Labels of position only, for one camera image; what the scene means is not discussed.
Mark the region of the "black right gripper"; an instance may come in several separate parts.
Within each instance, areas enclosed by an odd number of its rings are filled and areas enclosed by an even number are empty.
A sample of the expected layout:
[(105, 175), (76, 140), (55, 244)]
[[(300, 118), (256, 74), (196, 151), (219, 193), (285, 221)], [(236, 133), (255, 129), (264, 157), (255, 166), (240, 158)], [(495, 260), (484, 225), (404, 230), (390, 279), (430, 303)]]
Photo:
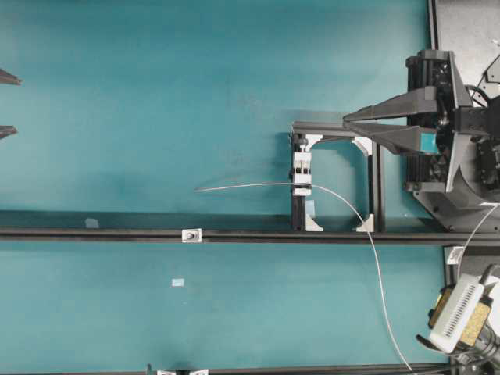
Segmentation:
[[(451, 51), (425, 49), (407, 58), (408, 92), (343, 117), (343, 126), (406, 159), (406, 182), (414, 191), (450, 192), (459, 168), (454, 149), (455, 112), (472, 99)], [(354, 122), (407, 117), (407, 124)], [(420, 134), (435, 133), (439, 153), (420, 151)]]

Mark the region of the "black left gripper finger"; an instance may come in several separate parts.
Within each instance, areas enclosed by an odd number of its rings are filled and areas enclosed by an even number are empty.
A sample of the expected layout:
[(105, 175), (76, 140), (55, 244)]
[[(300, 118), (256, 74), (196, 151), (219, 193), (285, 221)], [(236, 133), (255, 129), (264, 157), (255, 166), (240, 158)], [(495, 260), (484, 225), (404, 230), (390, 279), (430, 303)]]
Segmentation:
[(22, 80), (11, 73), (0, 69), (0, 84), (21, 85)]
[(14, 135), (16, 133), (17, 129), (14, 126), (0, 126), (0, 139)]

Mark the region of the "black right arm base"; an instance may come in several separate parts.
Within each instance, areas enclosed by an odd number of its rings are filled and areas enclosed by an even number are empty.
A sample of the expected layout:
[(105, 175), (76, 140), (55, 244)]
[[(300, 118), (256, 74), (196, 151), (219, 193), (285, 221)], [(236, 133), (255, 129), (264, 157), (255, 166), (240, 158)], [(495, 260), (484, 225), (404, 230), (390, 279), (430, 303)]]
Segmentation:
[(449, 231), (464, 232), (474, 220), (499, 203), (499, 96), (489, 95), (483, 83), (465, 84), (470, 108), (455, 112), (454, 149), (459, 168), (450, 192), (404, 188)]

